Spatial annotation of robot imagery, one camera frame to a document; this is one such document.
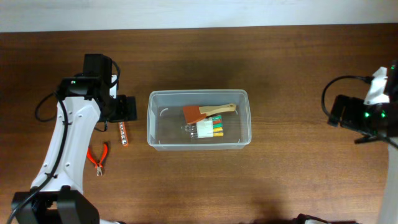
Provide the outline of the orange socket bit holder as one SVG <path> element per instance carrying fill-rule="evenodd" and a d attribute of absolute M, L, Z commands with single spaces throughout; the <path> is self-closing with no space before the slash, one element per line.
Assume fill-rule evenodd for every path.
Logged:
<path fill-rule="evenodd" d="M 127 132 L 126 132 L 126 127 L 124 122 L 119 122 L 119 132 L 120 132 L 120 136 L 121 136 L 121 144 L 124 147 L 127 147 L 129 145 L 129 141 L 127 138 Z"/>

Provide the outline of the red handled pliers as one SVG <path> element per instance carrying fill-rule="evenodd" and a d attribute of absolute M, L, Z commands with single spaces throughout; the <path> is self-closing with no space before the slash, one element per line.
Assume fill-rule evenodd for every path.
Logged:
<path fill-rule="evenodd" d="M 109 152 L 109 146 L 108 146 L 108 143 L 106 143 L 106 142 L 103 143 L 103 152 L 99 158 L 95 157 L 95 155 L 93 154 L 93 151 L 91 150 L 90 147 L 88 148 L 86 157 L 94 165 L 94 167 L 96 169 L 97 176 L 103 175 L 104 163 L 108 156 L 108 152 Z"/>

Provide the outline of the clear plastic container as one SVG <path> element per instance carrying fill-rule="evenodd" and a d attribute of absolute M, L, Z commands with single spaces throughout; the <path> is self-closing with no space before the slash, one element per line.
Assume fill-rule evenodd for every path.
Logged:
<path fill-rule="evenodd" d="M 183 107 L 235 104 L 221 113 L 222 136 L 199 138 L 196 124 L 187 124 Z M 147 142 L 158 151 L 242 149 L 251 142 L 251 111 L 248 94 L 239 89 L 162 90 L 149 96 Z"/>

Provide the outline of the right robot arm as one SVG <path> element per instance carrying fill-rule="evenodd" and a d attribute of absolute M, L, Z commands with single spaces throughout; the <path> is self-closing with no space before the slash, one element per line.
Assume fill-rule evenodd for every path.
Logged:
<path fill-rule="evenodd" d="M 365 99 L 346 95 L 335 98 L 332 109 L 325 106 L 327 89 L 343 79 L 355 79 L 370 85 Z M 397 223 L 397 60 L 389 68 L 380 67 L 371 76 L 346 75 L 328 83 L 321 96 L 328 124 L 341 126 L 363 136 L 354 141 L 365 144 L 382 141 L 388 144 L 388 171 L 378 223 Z"/>

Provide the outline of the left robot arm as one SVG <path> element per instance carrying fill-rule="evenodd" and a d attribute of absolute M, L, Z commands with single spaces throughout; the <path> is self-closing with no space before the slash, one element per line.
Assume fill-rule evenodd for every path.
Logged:
<path fill-rule="evenodd" d="M 64 78 L 57 99 L 55 129 L 44 163 L 30 190 L 16 192 L 8 223 L 104 223 L 83 195 L 83 170 L 97 123 L 116 123 L 122 142 L 124 122 L 137 118 L 136 99 L 117 93 L 121 70 L 103 54 L 86 54 L 83 71 Z"/>

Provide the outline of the orange scraper with wooden handle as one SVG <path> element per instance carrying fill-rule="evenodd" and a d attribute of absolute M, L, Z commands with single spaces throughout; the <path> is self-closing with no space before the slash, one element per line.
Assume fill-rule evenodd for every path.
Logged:
<path fill-rule="evenodd" d="M 187 124 L 197 123 L 208 116 L 235 111 L 236 105 L 233 103 L 219 106 L 198 106 L 190 105 L 183 107 L 183 114 Z"/>

